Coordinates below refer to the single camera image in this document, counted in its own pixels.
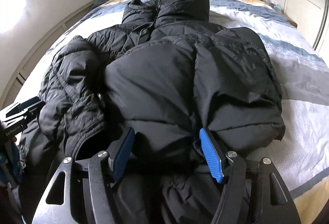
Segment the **black puffer down jacket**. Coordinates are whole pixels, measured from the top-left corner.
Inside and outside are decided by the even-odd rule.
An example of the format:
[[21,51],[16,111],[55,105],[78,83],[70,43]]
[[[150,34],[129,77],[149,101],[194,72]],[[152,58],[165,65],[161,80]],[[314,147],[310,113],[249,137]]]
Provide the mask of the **black puffer down jacket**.
[[282,90],[260,37],[210,23],[209,0],[133,0],[122,23],[73,38],[41,83],[20,142],[18,189],[31,223],[63,158],[87,159],[136,132],[113,187],[124,223],[210,223],[220,199],[199,131],[242,156],[282,139]]

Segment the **striped duvet cover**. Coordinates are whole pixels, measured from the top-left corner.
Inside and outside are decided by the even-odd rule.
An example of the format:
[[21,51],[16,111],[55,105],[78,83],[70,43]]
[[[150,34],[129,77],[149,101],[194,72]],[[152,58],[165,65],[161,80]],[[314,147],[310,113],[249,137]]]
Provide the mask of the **striped duvet cover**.
[[[112,27],[133,0],[106,0],[71,27],[43,57],[40,95],[49,108],[55,76],[52,63],[76,35]],[[328,223],[328,67],[306,40],[264,0],[210,0],[210,22],[256,32],[269,55],[282,90],[285,134],[249,153],[271,157],[291,193],[302,223]]]

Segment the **beige radiator cover cabinet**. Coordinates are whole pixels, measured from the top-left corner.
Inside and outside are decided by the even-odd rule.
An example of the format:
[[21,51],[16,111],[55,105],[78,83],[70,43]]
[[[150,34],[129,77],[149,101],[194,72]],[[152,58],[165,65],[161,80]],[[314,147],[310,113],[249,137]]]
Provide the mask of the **beige radiator cover cabinet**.
[[24,85],[28,76],[36,67],[40,59],[46,51],[61,37],[69,28],[76,22],[81,20],[91,10],[96,0],[83,5],[66,18],[58,22],[52,27],[40,40],[29,50],[23,60],[20,62],[15,71],[11,74],[11,78],[5,85],[5,89],[1,94],[1,108],[7,106],[10,101],[13,101],[20,89]]

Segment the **window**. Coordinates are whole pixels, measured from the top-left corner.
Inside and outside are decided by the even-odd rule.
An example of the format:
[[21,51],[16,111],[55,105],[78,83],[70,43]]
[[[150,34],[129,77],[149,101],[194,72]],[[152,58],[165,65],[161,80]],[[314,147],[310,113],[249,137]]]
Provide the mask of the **window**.
[[13,29],[26,13],[26,0],[1,0],[1,34]]

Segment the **white wardrobe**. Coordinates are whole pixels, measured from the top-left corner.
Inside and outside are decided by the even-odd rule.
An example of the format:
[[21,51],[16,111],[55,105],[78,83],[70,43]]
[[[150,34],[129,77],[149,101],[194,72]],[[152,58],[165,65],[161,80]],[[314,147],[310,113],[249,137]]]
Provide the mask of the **white wardrobe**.
[[328,0],[285,0],[285,14],[297,24],[304,39],[317,49],[328,15]]

